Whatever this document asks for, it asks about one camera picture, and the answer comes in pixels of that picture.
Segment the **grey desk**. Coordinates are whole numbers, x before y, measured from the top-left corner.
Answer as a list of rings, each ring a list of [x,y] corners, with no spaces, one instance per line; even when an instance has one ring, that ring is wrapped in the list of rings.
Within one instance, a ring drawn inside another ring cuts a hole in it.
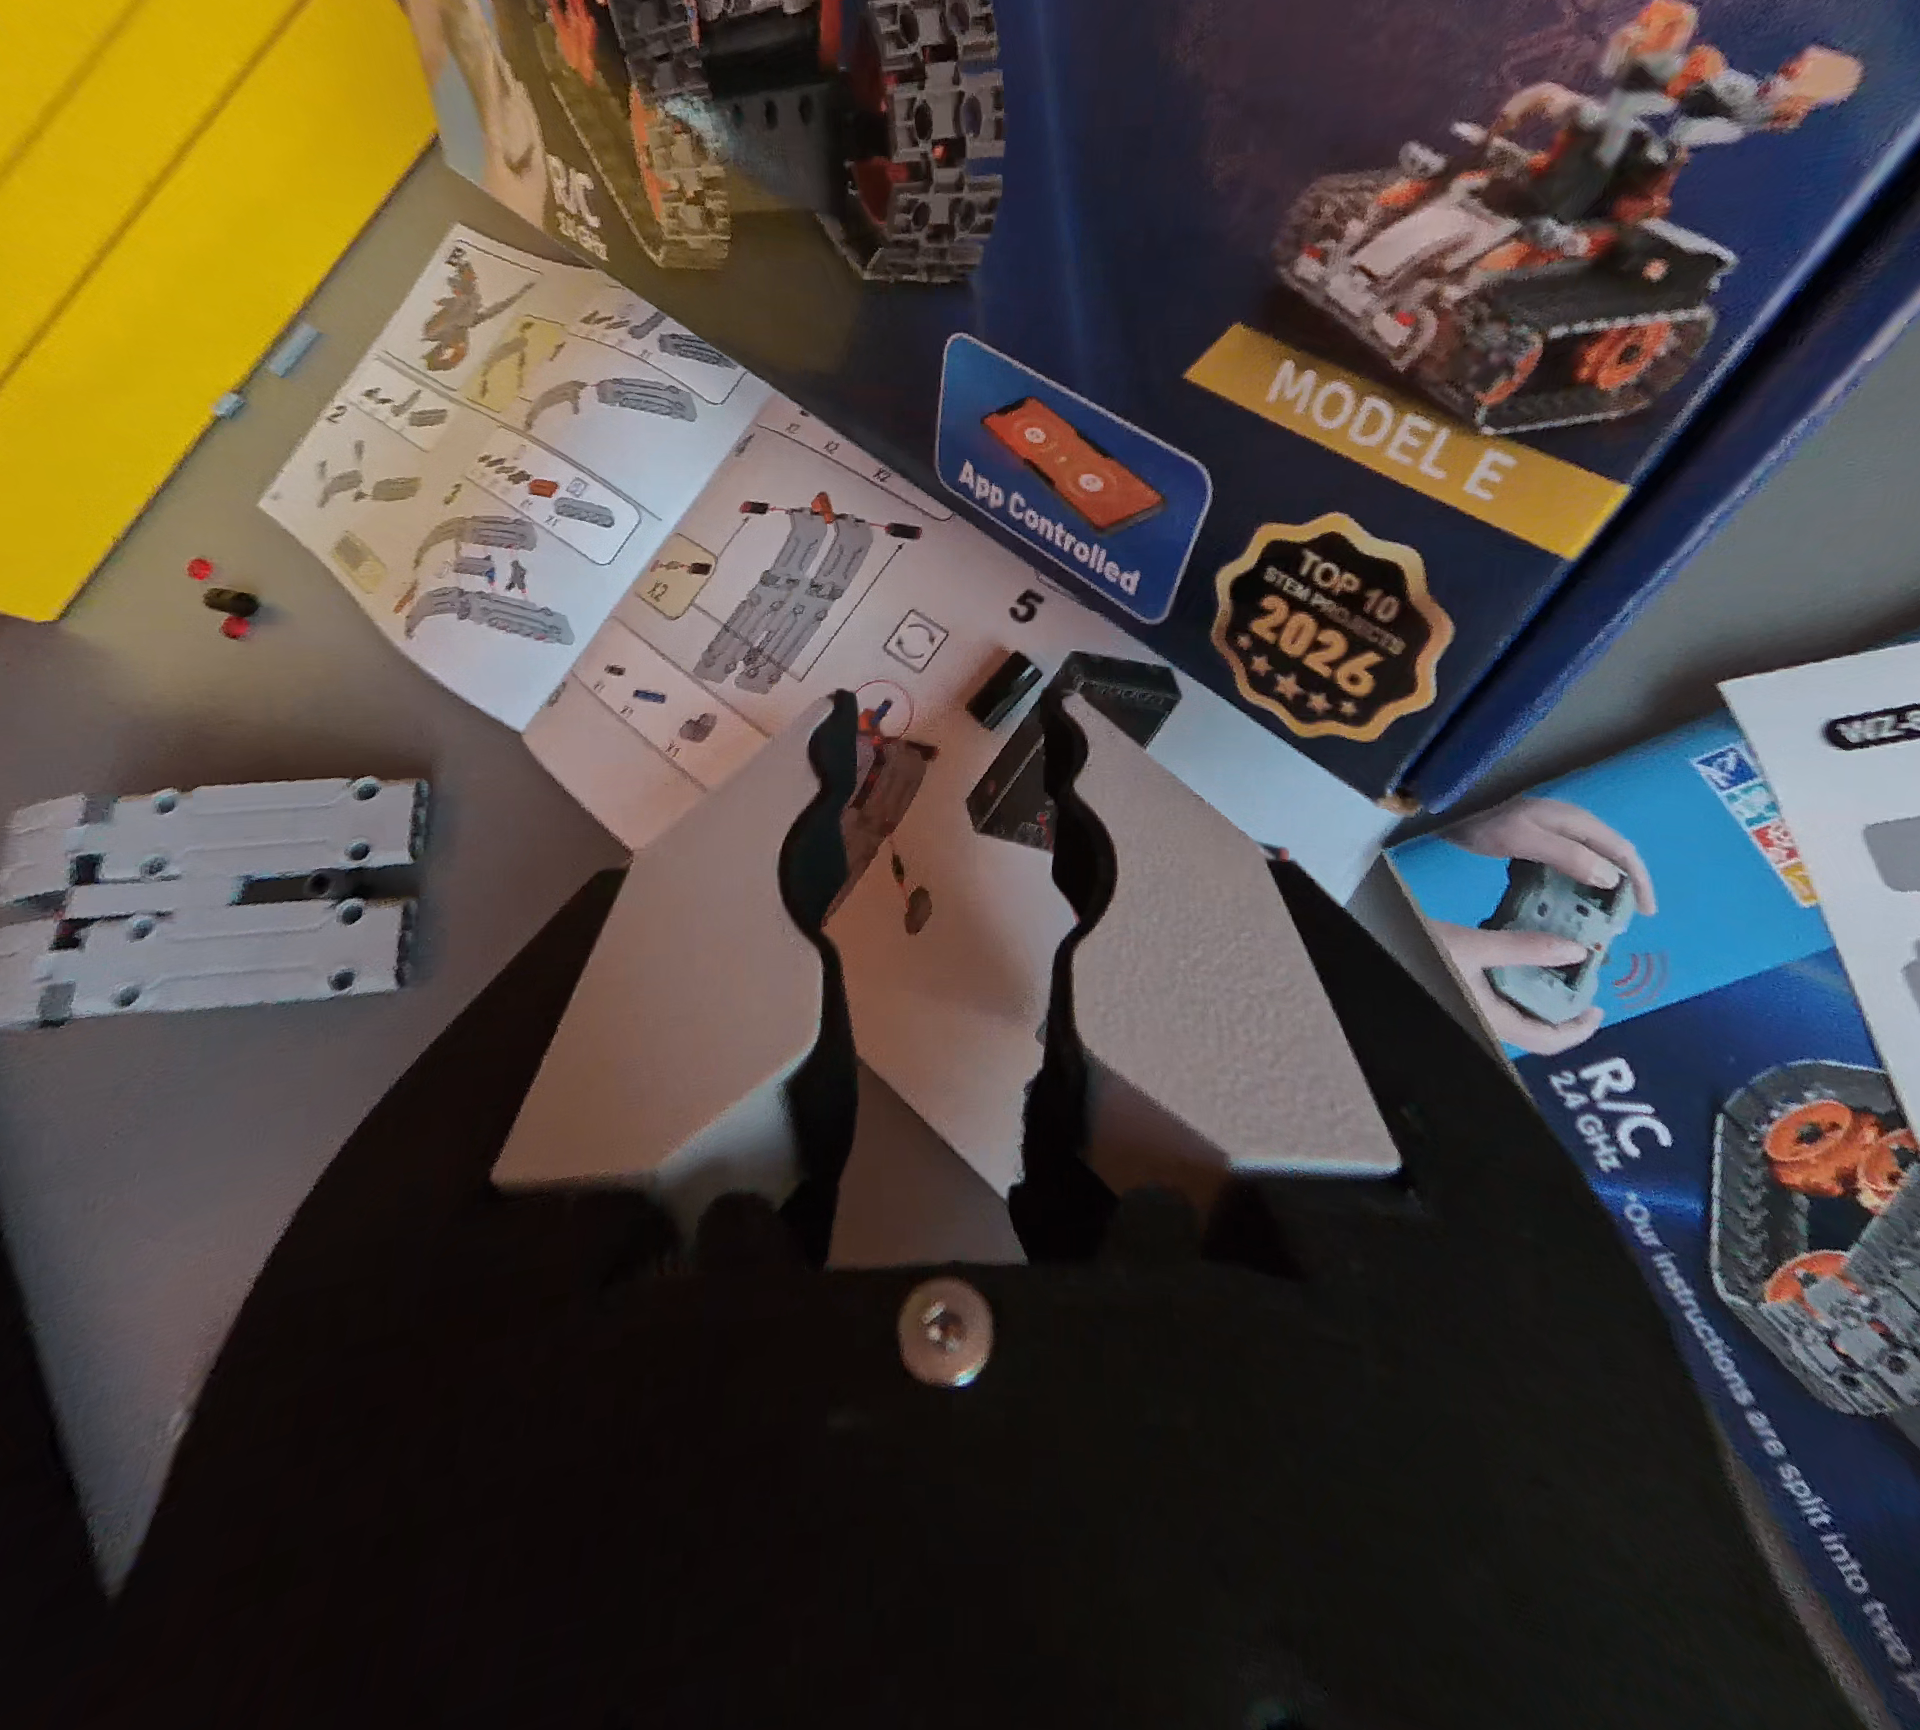
[[[470,997],[627,850],[507,726],[433,683],[259,498],[454,222],[552,249],[438,149],[306,305],[288,379],[253,378],[59,622],[5,618],[5,815],[63,794],[325,773],[424,775],[415,980],[327,1007],[75,1021],[5,1036],[5,1216],[109,1582],[292,1213]],[[214,633],[184,565],[256,589]],[[1717,685],[1917,626],[1917,321],[1610,653],[1464,800],[1492,805],[1718,708]],[[881,1095],[860,1118],[842,1261],[1011,1255],[996,1200]]]

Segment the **open instruction booklet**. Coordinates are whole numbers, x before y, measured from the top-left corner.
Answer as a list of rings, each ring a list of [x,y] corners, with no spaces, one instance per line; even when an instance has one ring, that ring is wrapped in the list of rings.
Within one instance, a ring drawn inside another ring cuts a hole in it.
[[[1384,835],[1368,800],[660,308],[466,226],[259,503],[635,854],[850,692],[829,933],[855,1045],[996,1191],[1075,920],[1048,689],[1339,902]]]

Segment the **yellow plastic bin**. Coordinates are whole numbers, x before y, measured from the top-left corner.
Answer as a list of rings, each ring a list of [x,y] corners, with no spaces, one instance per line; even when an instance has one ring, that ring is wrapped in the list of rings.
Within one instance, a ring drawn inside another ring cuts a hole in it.
[[[433,135],[398,0],[3,0],[5,614],[65,614]]]

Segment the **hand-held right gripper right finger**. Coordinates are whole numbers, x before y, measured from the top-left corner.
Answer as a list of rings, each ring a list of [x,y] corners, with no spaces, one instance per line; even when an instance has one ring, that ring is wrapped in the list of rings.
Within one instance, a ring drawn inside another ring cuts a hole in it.
[[[1008,1210],[1031,1261],[1089,1261],[1132,1200],[1237,1247],[1278,1179],[1395,1179],[1403,1153],[1277,863],[1081,692],[1042,703],[1050,969]]]

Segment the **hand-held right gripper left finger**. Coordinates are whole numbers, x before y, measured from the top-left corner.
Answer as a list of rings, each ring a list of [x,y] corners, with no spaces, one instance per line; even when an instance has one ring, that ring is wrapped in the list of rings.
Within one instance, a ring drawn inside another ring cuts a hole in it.
[[[858,1114],[842,957],[848,689],[635,854],[495,1164],[501,1191],[631,1190],[690,1238],[756,1197],[829,1257]]]

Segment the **blue toy kit box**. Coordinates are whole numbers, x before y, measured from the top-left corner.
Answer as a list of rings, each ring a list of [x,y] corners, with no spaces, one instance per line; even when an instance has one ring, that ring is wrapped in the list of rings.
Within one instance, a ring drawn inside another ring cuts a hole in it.
[[[1375,798],[1917,310],[1919,0],[402,0],[445,157]]]

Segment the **white sticker sheet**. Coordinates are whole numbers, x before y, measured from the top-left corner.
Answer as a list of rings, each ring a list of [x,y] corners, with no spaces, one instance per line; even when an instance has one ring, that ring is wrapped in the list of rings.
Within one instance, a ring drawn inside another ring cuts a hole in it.
[[[1721,685],[1778,800],[1839,959],[1919,1119],[1919,640]]]

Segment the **blue cover booklet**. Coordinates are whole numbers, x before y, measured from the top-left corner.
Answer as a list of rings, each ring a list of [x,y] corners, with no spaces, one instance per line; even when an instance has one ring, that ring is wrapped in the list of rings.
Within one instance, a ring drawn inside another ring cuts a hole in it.
[[[1919,1710],[1917,1124],[1765,767],[1708,716],[1389,850],[1860,1657]]]

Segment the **grey toy block assembly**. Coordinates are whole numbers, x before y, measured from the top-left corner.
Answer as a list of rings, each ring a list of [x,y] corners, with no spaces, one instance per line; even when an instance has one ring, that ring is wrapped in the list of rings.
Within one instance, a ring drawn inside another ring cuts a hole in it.
[[[13,811],[5,1030],[400,990],[428,803],[424,779],[359,775]]]

